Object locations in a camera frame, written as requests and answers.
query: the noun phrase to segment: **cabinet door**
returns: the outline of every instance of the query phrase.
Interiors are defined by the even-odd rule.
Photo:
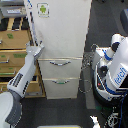
[[[47,99],[77,98],[79,79],[43,80]]]
[[[14,77],[22,67],[0,67],[0,77]],[[36,67],[35,76],[39,75],[38,68]]]
[[[82,59],[39,60],[38,62],[43,79],[80,77]]]
[[[38,42],[45,49],[40,58],[81,57],[84,52],[91,0],[31,0],[27,16],[32,29],[30,10],[34,19]],[[41,7],[49,9],[49,16],[40,15]]]

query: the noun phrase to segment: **sticker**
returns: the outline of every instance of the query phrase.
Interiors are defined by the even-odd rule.
[[[6,58],[6,56],[5,55],[1,55],[1,58]]]
[[[13,39],[13,35],[10,33],[10,34],[7,34],[8,38],[9,39]]]
[[[25,58],[27,53],[13,54],[14,58]]]
[[[112,78],[112,81],[114,82],[116,88],[119,88],[121,86],[127,74],[128,70],[126,69],[125,65],[120,63]]]
[[[37,4],[39,17],[49,17],[49,5],[47,3]]]
[[[43,14],[45,14],[45,12],[46,12],[46,8],[45,8],[44,5],[41,6],[40,11],[41,11]]]
[[[8,14],[20,14],[20,9],[7,10]]]

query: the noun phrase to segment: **white drawer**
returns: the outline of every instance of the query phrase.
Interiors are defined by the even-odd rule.
[[[39,60],[42,78],[80,77],[82,58],[74,60]]]
[[[77,98],[79,79],[43,80],[47,99]]]
[[[50,42],[46,41],[44,43],[44,50],[40,56],[40,59],[51,59],[51,58],[68,58],[68,57],[82,57],[85,47],[84,40],[73,40],[65,41],[54,41],[54,44],[51,45]]]

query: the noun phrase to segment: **white panel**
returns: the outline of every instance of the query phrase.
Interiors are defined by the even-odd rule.
[[[37,4],[49,5],[49,17],[39,17]],[[38,41],[45,46],[40,58],[81,57],[84,52],[91,0],[31,0]]]
[[[47,99],[77,98],[78,79],[69,80],[65,84],[57,84],[53,80],[44,80]]]
[[[51,61],[38,61],[41,69],[42,78],[69,78],[80,77],[82,66],[82,59],[79,60],[51,60]]]

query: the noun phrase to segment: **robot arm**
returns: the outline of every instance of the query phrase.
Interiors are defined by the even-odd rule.
[[[8,92],[0,94],[0,128],[14,128],[22,115],[20,99],[25,96],[27,87],[36,70],[36,60],[41,55],[43,45],[27,45],[25,64],[7,85]]]
[[[121,43],[121,41],[125,37],[121,36],[120,34],[114,34],[111,39],[111,47],[109,47],[107,50],[103,50],[104,56],[100,59],[100,68],[101,70],[106,70],[111,65],[113,56]]]

